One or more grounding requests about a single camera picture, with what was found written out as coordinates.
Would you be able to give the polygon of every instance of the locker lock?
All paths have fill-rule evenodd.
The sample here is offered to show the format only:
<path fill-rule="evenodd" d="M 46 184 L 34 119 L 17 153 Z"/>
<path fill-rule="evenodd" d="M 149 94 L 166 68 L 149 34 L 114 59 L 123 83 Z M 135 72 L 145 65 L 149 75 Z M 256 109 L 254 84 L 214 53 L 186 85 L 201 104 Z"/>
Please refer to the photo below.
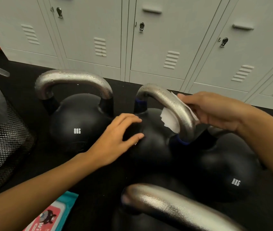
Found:
<path fill-rule="evenodd" d="M 139 24 L 139 32 L 140 32 L 140 33 L 143 32 L 144 26 L 145 26 L 145 24 L 144 24 L 143 22 Z"/>
<path fill-rule="evenodd" d="M 224 46 L 225 46 L 225 44 L 227 43 L 227 41 L 228 41 L 228 38 L 227 38 L 227 37 L 224 38 L 224 39 L 222 40 L 222 44 L 220 45 L 220 47 L 221 47 L 221 48 L 224 48 Z"/>

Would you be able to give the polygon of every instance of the vent slot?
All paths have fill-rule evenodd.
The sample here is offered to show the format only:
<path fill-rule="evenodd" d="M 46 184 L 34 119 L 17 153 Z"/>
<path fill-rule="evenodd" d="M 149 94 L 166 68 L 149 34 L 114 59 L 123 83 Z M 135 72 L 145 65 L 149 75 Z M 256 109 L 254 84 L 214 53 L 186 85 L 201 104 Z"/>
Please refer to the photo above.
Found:
<path fill-rule="evenodd" d="M 107 47 L 106 40 L 103 38 L 94 37 L 95 54 L 97 56 L 106 57 Z"/>
<path fill-rule="evenodd" d="M 177 59 L 179 59 L 179 52 L 168 51 L 163 67 L 168 69 L 175 69 Z"/>
<path fill-rule="evenodd" d="M 21 24 L 22 30 L 24 31 L 24 34 L 26 35 L 26 38 L 29 43 L 40 45 L 39 40 L 35 34 L 35 30 L 32 26 Z"/>
<path fill-rule="evenodd" d="M 254 66 L 242 65 L 239 71 L 236 73 L 236 75 L 233 76 L 231 80 L 236 82 L 243 82 L 243 80 L 249 75 L 249 73 L 252 72 L 252 69 L 254 69 Z"/>

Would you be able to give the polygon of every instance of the black rubber floor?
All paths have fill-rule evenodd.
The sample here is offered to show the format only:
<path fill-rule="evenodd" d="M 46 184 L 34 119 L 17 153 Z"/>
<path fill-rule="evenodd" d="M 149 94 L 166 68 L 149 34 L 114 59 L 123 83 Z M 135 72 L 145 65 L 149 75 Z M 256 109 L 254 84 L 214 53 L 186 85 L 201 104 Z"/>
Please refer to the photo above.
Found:
<path fill-rule="evenodd" d="M 12 102 L 27 125 L 38 133 L 38 143 L 11 179 L 0 189 L 4 191 L 23 181 L 44 173 L 70 159 L 61 152 L 47 134 L 49 118 L 35 97 L 34 82 L 48 68 L 9 62 L 0 52 L 0 67 L 9 71 L 9 78 L 0 76 L 0 89 Z M 133 112 L 134 96 L 140 85 L 107 80 L 114 92 L 115 113 Z M 54 88 L 58 100 L 75 93 L 98 92 L 84 85 L 59 85 Z M 161 105 L 154 100 L 150 107 Z M 263 109 L 273 116 L 273 110 Z M 83 179 L 70 191 L 78 193 L 63 230 L 109 230 L 114 206 L 118 203 L 121 190 L 131 178 L 128 165 L 119 161 L 101 168 Z M 244 201 L 234 203 L 210 203 L 210 206 L 230 216 L 250 231 L 273 231 L 273 175 L 262 171 L 253 193 Z"/>

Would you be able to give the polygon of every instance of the finger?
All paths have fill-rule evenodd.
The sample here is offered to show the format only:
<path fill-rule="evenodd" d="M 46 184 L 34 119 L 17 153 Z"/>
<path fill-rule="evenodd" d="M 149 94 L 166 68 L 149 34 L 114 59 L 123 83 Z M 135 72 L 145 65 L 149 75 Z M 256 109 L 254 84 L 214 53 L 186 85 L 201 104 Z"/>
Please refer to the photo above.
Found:
<path fill-rule="evenodd" d="M 120 129 L 120 131 L 122 133 L 124 133 L 126 131 L 126 129 L 132 124 L 132 123 L 139 123 L 142 122 L 142 119 L 140 119 L 138 116 L 134 116 L 134 117 L 127 117 L 126 119 L 124 119 L 121 124 L 118 125 L 118 128 Z"/>
<path fill-rule="evenodd" d="M 203 94 L 194 94 L 194 95 L 184 95 L 184 94 L 177 94 L 178 98 L 186 103 L 186 104 L 197 104 L 200 105 L 201 104 L 201 100 L 203 98 Z"/>
<path fill-rule="evenodd" d="M 124 151 L 127 151 L 131 146 L 137 144 L 137 142 L 142 139 L 144 137 L 143 133 L 138 133 L 135 134 L 134 136 L 132 136 L 130 139 L 128 139 L 127 141 L 124 141 L 122 143 L 122 147 L 124 149 Z"/>
<path fill-rule="evenodd" d="M 115 117 L 109 126 L 116 127 L 127 117 L 136 117 L 133 113 L 122 113 L 119 116 Z"/>

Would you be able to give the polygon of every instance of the white tissue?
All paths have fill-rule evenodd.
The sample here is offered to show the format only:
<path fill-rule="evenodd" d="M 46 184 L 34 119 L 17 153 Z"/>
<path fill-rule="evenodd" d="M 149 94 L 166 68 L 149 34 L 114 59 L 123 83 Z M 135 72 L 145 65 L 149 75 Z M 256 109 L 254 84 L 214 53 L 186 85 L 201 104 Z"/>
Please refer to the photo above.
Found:
<path fill-rule="evenodd" d="M 197 116 L 195 115 L 195 113 L 193 113 L 193 111 L 190 109 L 190 107 L 188 105 L 186 105 L 185 103 L 183 103 L 174 93 L 172 93 L 182 104 L 184 104 L 191 112 L 194 120 L 198 121 Z M 162 112 L 161 112 L 161 120 L 164 122 L 164 126 L 170 128 L 174 133 L 179 133 L 179 122 L 177 120 L 176 115 L 169 110 L 168 108 L 163 108 Z"/>

